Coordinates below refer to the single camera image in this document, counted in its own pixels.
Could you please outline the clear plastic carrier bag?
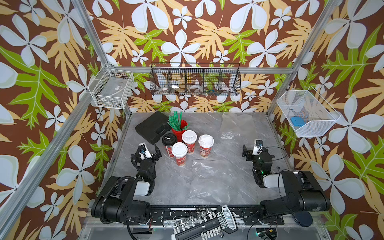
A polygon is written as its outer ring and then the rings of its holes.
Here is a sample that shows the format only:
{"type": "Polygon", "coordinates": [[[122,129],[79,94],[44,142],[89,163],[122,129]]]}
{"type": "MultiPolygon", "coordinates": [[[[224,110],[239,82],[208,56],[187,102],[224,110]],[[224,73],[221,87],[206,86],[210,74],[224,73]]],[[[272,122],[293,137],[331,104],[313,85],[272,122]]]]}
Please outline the clear plastic carrier bag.
{"type": "Polygon", "coordinates": [[[218,160],[193,160],[187,199],[196,204],[251,205],[258,194],[249,175],[235,165],[218,160]]]}

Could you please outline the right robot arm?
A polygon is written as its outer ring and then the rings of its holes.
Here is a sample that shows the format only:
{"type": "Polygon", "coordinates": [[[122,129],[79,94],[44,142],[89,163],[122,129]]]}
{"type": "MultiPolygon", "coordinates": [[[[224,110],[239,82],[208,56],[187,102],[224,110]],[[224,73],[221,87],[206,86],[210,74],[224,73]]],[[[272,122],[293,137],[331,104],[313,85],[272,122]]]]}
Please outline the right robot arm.
{"type": "Polygon", "coordinates": [[[326,212],[330,209],[331,201],[313,173],[289,170],[272,173],[275,156],[264,147],[262,140],[256,139],[251,150],[243,146],[242,157],[253,164],[256,184],[260,188],[276,188],[280,196],[274,200],[261,201],[252,217],[267,223],[268,220],[292,214],[297,223],[303,225],[300,218],[311,217],[312,212],[326,212]]]}

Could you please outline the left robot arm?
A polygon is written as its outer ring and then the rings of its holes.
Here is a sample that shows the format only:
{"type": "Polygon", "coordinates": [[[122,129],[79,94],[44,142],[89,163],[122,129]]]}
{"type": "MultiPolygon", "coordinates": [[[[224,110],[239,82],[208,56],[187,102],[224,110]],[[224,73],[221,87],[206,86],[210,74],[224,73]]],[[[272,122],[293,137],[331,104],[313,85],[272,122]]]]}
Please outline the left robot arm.
{"type": "Polygon", "coordinates": [[[149,196],[155,187],[156,162],[162,157],[157,146],[150,153],[145,143],[139,144],[131,155],[131,163],[137,174],[135,177],[112,176],[104,185],[92,208],[91,215],[103,224],[123,223],[127,219],[144,225],[150,220],[150,204],[134,200],[137,196],[149,196]]]}

